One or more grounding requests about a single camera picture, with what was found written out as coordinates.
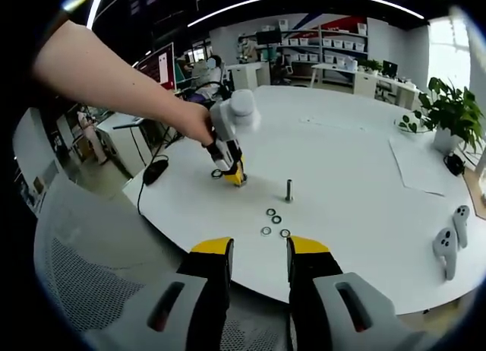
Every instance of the white vr controller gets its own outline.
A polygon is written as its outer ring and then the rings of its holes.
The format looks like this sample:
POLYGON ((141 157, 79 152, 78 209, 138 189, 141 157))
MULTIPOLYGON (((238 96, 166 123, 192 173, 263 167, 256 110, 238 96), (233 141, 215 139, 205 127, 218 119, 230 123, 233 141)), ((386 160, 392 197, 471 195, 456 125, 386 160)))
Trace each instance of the white vr controller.
POLYGON ((461 205, 454 211, 453 222, 456 230, 451 228, 442 229, 432 243, 434 254, 437 258, 444 258, 446 279, 452 280, 456 274, 457 248, 458 245, 464 248, 468 245, 467 221, 470 214, 467 205, 461 205))
POLYGON ((459 245, 465 248, 468 245, 468 218, 470 209, 467 205, 461 205, 456 209, 453 215, 454 226, 456 227, 457 237, 459 239, 459 245))
POLYGON ((437 258, 444 258, 446 262, 446 279, 452 280, 456 274, 457 234, 451 228, 442 229, 432 243, 437 258))

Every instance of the office room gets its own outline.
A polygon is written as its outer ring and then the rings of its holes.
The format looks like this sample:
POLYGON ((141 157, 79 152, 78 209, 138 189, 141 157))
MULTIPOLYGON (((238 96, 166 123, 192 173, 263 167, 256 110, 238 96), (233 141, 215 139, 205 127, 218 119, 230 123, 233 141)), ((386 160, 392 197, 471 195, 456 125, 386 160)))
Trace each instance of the office room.
POLYGON ((46 334, 94 349, 465 342, 486 274, 471 3, 50 6, 63 22, 41 26, 11 138, 46 334))

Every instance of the white round table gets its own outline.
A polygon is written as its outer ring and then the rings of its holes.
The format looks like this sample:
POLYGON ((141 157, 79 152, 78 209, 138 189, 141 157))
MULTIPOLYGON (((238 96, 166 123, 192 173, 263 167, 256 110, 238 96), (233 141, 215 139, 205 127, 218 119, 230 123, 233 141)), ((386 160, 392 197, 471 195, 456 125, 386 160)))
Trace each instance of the white round table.
MULTIPOLYGON (((164 153, 169 167, 140 200, 142 214, 185 251, 207 239, 235 240, 232 279, 288 301, 286 241, 315 239, 330 248, 343 272, 355 272, 390 298, 397 314, 422 311, 474 289, 486 271, 486 222, 469 219, 469 245, 456 276, 445 281, 432 240, 452 226, 452 213, 472 201, 462 177, 437 171, 445 196, 406 188, 389 139, 426 146, 433 134, 410 138, 393 125, 404 109, 368 98, 299 87, 254 92, 262 126, 239 135, 248 183, 214 180, 210 155, 191 140, 164 153), (292 179, 294 201, 283 201, 292 179), (282 217, 273 224, 274 208, 282 217), (272 233, 262 236, 262 227, 272 233)), ((141 174, 124 188, 136 205, 141 174)))

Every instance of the small black device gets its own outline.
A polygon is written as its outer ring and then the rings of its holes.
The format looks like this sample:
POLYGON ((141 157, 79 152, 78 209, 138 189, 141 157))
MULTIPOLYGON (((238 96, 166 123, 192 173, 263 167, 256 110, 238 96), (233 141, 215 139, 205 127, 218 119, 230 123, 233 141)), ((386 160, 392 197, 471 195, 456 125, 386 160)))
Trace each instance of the small black device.
POLYGON ((464 173, 464 161, 456 154, 445 156, 443 162, 454 176, 459 176, 464 173))
POLYGON ((257 32, 257 43, 259 45, 270 45, 271 43, 281 43, 282 34, 279 29, 257 32))
POLYGON ((389 76, 394 79, 396 77, 397 71, 398 71, 397 64, 394 64, 393 62, 390 61, 383 60, 383 70, 382 70, 383 75, 389 76))
POLYGON ((159 160, 147 166, 143 176, 144 184, 153 184, 159 178, 159 176, 161 176, 162 173, 166 171, 168 165, 168 160, 159 160))

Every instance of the hand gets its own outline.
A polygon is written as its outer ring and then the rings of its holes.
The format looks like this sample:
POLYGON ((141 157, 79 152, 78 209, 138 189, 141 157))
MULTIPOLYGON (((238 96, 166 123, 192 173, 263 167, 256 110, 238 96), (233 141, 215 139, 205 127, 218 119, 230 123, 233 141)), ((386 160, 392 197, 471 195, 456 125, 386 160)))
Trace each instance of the hand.
POLYGON ((214 142, 211 134, 210 112, 206 107, 189 103, 183 105, 183 126, 178 130, 186 137, 199 141, 203 146, 209 146, 214 142))

